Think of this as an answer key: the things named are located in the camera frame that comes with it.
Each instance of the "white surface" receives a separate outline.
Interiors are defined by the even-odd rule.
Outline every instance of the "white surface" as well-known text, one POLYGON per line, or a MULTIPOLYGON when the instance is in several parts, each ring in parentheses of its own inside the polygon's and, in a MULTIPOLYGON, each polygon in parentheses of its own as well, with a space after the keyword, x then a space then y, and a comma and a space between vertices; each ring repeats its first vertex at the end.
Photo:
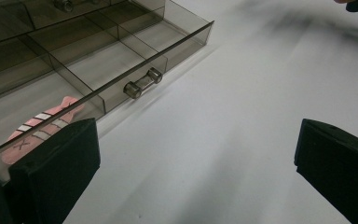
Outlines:
POLYGON ((358 136, 358 14, 329 0, 178 0, 207 47, 99 120, 65 223, 349 223, 293 164, 301 120, 358 136))

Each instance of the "transparent drawer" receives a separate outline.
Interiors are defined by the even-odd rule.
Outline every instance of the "transparent drawer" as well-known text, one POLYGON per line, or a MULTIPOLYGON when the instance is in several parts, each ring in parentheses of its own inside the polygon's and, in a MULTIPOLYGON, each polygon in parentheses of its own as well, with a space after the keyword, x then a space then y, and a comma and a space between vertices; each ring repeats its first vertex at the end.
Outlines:
POLYGON ((0 43, 0 96, 51 71, 47 54, 28 43, 26 35, 0 43))
POLYGON ((36 30, 0 42, 2 184, 20 150, 53 134, 49 130, 63 120, 97 119, 142 96, 202 48, 213 25, 165 0, 81 0, 72 11, 52 0, 36 2, 23 1, 36 30), (76 101, 62 105, 67 97, 76 101), (34 116, 59 105, 60 110, 26 127, 34 116))
POLYGON ((32 31, 26 7, 17 0, 0 0, 0 40, 32 31))
MULTIPOLYGON (((81 86, 81 82, 78 81, 76 83, 76 77, 66 70, 66 68, 62 67, 58 61, 55 61, 52 66, 54 69, 51 69, 49 73, 43 75, 36 82, 0 98, 0 145, 5 142, 6 144, 10 143, 8 146, 0 146, 0 180, 8 180, 7 167, 9 166, 9 164, 2 161, 1 152, 18 145, 27 135, 32 135, 46 125, 51 125, 56 120, 54 115, 62 119, 67 114, 60 115, 59 113, 64 111, 60 109, 58 111, 50 110, 48 113, 51 115, 51 118, 47 119, 46 117, 41 117, 40 114, 44 115, 42 112, 46 112, 59 105, 62 108, 66 106, 69 108, 76 100, 82 99, 85 93, 91 92, 84 84, 81 86), (32 127, 33 124, 27 123, 27 121, 34 121, 34 119, 45 119, 45 123, 40 122, 33 128, 29 128, 29 130, 23 129, 25 127, 23 124, 27 124, 27 127, 32 127), (19 132, 19 135, 7 142, 14 132, 19 132)), ((70 123, 87 118, 98 119, 103 114, 103 100, 95 96, 81 104, 81 110, 76 111, 71 118, 64 121, 70 123)))
POLYGON ((107 0, 24 0, 35 29, 108 7, 107 0))
POLYGON ((170 70, 206 45, 213 24, 167 0, 164 7, 119 25, 163 52, 170 70))

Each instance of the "metal handle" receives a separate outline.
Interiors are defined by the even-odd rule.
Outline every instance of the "metal handle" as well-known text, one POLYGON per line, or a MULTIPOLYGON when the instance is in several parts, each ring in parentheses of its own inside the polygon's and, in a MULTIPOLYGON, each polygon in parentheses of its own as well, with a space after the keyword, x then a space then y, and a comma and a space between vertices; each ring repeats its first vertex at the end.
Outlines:
POLYGON ((129 82, 124 87, 124 93, 132 99, 141 97, 144 90, 151 87, 153 84, 158 84, 162 80, 162 74, 154 67, 150 68, 146 75, 135 82, 129 82))
POLYGON ((54 6, 61 11, 71 12, 74 10, 74 5, 70 0, 53 0, 54 6))

